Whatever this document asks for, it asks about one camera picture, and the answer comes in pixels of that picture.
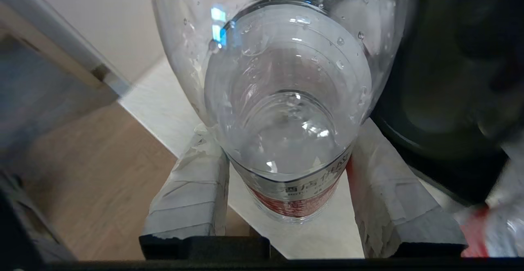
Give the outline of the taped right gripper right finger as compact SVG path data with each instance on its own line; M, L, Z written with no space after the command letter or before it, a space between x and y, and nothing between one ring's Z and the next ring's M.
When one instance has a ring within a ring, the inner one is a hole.
M368 119L346 167L365 258L460 257L460 225Z

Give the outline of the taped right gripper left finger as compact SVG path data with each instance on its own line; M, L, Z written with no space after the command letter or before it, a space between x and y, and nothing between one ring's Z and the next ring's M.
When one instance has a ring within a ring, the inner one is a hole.
M230 162L203 126L153 198L139 243L147 260L265 260L264 237L226 236Z

